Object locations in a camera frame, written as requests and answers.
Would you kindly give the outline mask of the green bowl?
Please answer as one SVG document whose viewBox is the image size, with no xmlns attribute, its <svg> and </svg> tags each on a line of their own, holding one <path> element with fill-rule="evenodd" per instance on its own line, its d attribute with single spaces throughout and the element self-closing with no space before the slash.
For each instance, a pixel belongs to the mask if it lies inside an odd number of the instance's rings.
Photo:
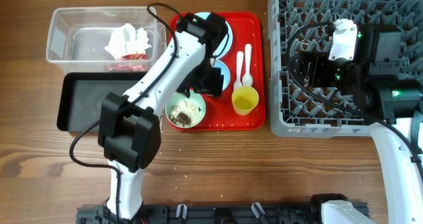
<svg viewBox="0 0 423 224">
<path fill-rule="evenodd" d="M 168 121 L 172 124 L 172 125 L 174 125 L 171 121 L 170 121 L 170 112 L 171 112 L 171 109 L 172 109 L 172 107 L 176 104 L 176 102 L 178 101 L 178 100 L 180 100 L 180 99 L 183 99 L 183 98 L 188 98 L 188 99 L 191 99 L 191 100 L 195 100 L 196 102 L 198 102 L 199 104 L 200 104 L 200 106 L 204 109 L 204 111 L 203 111 L 203 114 L 202 114 L 202 119 L 201 119 L 201 121 L 204 119 L 204 117 L 205 117 L 205 115 L 206 115 L 206 103 L 205 103 L 205 100 L 203 99 L 203 97 L 200 95 L 200 94 L 198 94 L 198 93 L 195 93 L 194 91 L 190 91 L 190 97 L 186 97 L 184 94 L 182 94 L 182 93 L 174 93 L 172 96 L 171 96 L 171 99 L 170 99 L 170 101 L 167 103 L 167 105 L 165 106 L 165 114 L 166 114 L 166 117 L 167 117 L 167 119 L 168 119 Z"/>
</svg>

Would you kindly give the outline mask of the yellow plastic cup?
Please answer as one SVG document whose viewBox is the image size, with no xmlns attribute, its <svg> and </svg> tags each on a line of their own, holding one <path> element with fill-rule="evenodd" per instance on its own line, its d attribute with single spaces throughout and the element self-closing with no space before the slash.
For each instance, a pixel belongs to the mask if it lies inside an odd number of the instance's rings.
<svg viewBox="0 0 423 224">
<path fill-rule="evenodd" d="M 244 116 L 257 106 L 259 94 L 253 87 L 241 86 L 233 91 L 231 101 L 234 111 Z"/>
</svg>

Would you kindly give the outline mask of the red snack wrapper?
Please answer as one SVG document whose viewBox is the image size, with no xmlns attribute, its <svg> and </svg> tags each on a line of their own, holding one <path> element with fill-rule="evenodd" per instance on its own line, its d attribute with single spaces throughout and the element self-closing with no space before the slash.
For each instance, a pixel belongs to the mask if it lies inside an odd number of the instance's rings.
<svg viewBox="0 0 423 224">
<path fill-rule="evenodd" d="M 106 71 L 147 71 L 148 65 L 143 62 L 146 58 L 146 54 L 128 54 L 119 57 L 114 63 L 107 63 L 104 69 Z"/>
</svg>

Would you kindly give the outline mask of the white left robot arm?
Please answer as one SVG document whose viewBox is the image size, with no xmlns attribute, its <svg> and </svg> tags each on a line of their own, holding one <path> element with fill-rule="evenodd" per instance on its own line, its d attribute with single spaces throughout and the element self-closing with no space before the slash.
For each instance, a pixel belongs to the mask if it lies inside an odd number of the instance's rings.
<svg viewBox="0 0 423 224">
<path fill-rule="evenodd" d="M 109 93 L 102 102 L 98 144 L 112 167 L 112 192 L 103 207 L 108 223 L 135 223 L 143 204 L 144 169 L 161 144 L 159 117 L 174 93 L 221 96 L 223 75 L 211 58 L 228 33 L 226 20 L 187 13 L 156 64 L 123 95 Z"/>
</svg>

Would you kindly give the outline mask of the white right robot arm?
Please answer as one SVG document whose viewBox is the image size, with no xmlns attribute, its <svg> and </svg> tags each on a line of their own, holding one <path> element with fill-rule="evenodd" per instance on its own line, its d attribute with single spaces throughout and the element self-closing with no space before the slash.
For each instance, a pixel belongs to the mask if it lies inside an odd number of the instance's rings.
<svg viewBox="0 0 423 224">
<path fill-rule="evenodd" d="M 353 98 L 381 163 L 390 223 L 422 222 L 422 84 L 401 79 L 401 30 L 393 25 L 327 22 L 327 53 L 287 53 L 293 82 L 305 93 L 334 87 Z"/>
</svg>

